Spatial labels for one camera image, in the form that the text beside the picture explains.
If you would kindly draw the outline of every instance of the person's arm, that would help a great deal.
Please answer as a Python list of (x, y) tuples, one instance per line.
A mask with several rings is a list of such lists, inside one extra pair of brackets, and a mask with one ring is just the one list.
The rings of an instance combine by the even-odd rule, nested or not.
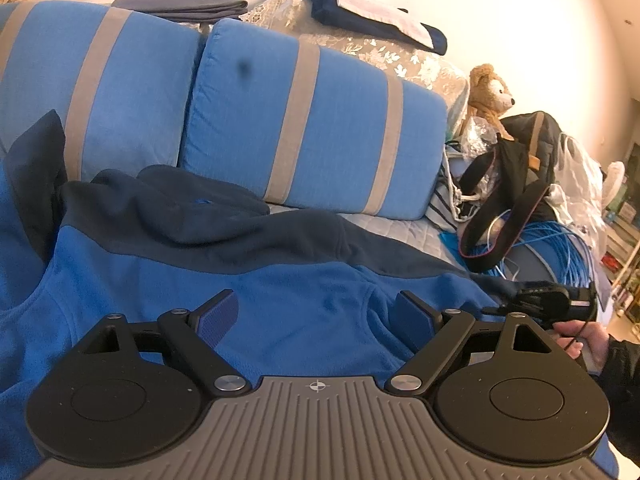
[[(578, 320), (555, 323), (554, 330), (561, 335), (556, 340), (558, 344), (564, 348), (583, 324)], [(640, 345), (610, 337), (596, 322), (588, 323), (580, 335), (590, 346), (600, 372), (596, 381), (609, 399), (607, 436), (620, 453), (640, 466)], [(567, 349), (574, 359), (581, 351), (582, 343)]]

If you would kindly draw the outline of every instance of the black sleeve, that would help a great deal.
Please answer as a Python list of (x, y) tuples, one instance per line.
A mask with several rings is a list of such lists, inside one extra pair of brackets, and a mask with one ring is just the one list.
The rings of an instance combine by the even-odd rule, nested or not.
[(609, 440), (640, 466), (640, 345), (611, 337), (598, 384), (611, 406)]

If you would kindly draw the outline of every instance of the plush toy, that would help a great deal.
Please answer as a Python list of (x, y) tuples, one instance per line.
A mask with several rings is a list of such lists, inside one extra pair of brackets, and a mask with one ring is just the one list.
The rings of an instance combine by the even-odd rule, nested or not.
[(500, 116), (511, 108), (516, 101), (511, 97), (503, 79), (494, 72), (494, 67), (488, 63), (476, 66), (469, 76), (471, 90), (469, 106), (466, 116), (482, 117), (489, 124), (498, 128), (503, 139), (513, 140), (507, 133)]

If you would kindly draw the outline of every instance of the folded gray cloth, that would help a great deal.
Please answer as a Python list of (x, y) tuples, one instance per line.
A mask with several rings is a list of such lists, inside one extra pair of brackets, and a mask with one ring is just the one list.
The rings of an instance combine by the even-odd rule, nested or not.
[(245, 0), (115, 0), (111, 6), (179, 23), (215, 23), (246, 12)]

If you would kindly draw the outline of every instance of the metal screw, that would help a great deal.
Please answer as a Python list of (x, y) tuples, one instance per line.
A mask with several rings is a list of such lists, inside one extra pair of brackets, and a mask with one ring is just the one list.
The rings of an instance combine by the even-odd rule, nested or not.
[(396, 375), (391, 378), (391, 385), (401, 392), (411, 392), (422, 386), (422, 381), (415, 375)]
[(223, 375), (218, 377), (213, 385), (221, 392), (236, 392), (246, 385), (246, 381), (237, 375)]

